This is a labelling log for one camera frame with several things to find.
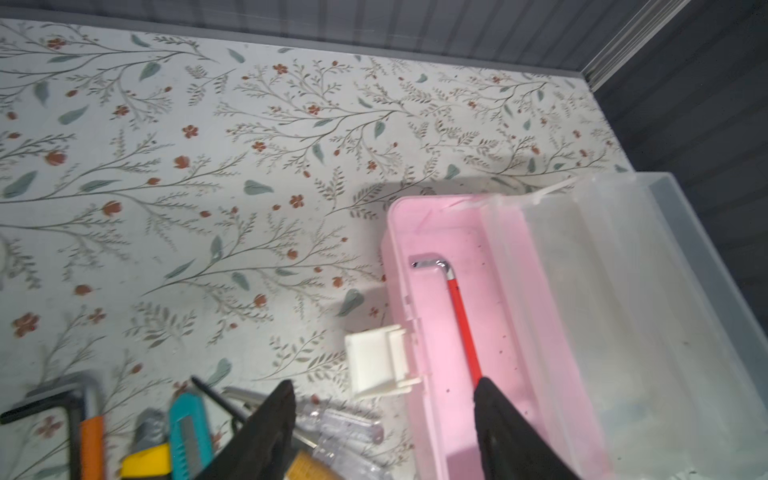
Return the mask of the yellow black utility knife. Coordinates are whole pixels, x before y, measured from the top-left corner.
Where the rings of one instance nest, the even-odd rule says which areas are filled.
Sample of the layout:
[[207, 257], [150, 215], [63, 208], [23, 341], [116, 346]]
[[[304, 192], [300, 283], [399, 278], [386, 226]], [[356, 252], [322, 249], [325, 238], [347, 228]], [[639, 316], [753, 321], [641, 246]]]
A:
[[170, 479], [171, 454], [165, 414], [148, 408], [136, 419], [134, 441], [130, 453], [123, 459], [121, 479]]

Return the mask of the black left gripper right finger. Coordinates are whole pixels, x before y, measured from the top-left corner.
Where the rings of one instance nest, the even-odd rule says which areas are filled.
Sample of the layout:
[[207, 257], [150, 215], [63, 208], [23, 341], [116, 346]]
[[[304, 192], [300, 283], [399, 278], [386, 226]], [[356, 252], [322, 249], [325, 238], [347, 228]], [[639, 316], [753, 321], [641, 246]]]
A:
[[491, 379], [479, 380], [473, 400], [485, 478], [578, 479]]

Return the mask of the clear tool box lid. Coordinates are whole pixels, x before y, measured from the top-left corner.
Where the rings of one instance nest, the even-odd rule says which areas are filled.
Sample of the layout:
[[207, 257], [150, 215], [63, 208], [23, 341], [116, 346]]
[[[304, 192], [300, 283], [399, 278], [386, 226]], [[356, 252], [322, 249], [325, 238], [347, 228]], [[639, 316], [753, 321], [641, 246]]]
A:
[[672, 175], [479, 211], [532, 420], [579, 477], [766, 477], [767, 338]]

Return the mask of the red hex key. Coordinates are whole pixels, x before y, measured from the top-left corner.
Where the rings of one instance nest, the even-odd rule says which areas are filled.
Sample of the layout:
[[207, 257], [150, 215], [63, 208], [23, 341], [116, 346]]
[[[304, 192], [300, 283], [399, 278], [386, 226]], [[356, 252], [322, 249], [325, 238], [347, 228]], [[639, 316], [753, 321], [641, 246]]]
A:
[[410, 265], [414, 269], [437, 268], [443, 272], [447, 283], [448, 294], [458, 325], [459, 335], [466, 357], [472, 385], [474, 388], [477, 388], [481, 378], [483, 377], [483, 373], [460, 291], [459, 282], [451, 264], [444, 258], [417, 257], [415, 260], [410, 262]]

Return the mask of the orange hex key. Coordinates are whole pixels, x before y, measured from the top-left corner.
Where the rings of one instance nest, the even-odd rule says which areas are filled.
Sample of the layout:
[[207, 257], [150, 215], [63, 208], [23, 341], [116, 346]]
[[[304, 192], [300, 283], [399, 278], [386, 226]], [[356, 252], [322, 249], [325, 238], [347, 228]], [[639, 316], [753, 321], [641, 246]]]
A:
[[68, 413], [75, 413], [74, 422], [77, 437], [70, 437], [71, 451], [78, 449], [75, 464], [78, 473], [72, 473], [71, 479], [104, 479], [104, 395], [99, 375], [93, 370], [84, 370], [63, 375], [44, 382], [25, 395], [28, 401], [41, 404], [44, 401], [59, 404], [69, 403], [65, 407]]

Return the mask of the pink tool box base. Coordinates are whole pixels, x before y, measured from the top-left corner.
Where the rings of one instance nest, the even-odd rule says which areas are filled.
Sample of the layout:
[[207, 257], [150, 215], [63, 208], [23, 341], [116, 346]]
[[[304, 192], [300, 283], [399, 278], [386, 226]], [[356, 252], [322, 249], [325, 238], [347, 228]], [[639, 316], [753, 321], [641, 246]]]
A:
[[479, 479], [474, 389], [487, 377], [580, 477], [614, 471], [522, 211], [481, 196], [404, 197], [382, 257], [404, 332], [423, 479]]

